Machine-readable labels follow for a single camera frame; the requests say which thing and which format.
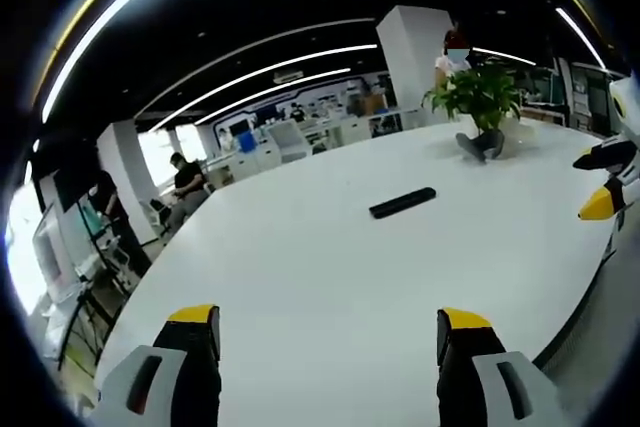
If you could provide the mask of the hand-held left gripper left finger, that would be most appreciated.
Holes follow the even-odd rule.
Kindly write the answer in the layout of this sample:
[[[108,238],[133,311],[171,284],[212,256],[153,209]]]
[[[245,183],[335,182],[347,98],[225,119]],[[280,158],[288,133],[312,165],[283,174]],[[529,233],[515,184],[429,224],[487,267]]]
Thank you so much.
[[[183,308],[151,346],[141,345],[104,379],[89,426],[216,426],[222,381],[220,311]]]

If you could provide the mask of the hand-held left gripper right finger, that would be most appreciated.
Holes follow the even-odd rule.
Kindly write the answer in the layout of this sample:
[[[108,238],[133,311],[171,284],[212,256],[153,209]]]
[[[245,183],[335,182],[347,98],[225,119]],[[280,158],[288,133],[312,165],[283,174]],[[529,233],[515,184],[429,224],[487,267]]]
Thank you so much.
[[[464,310],[437,312],[436,394],[442,426],[566,426],[554,383],[508,351],[491,323]]]

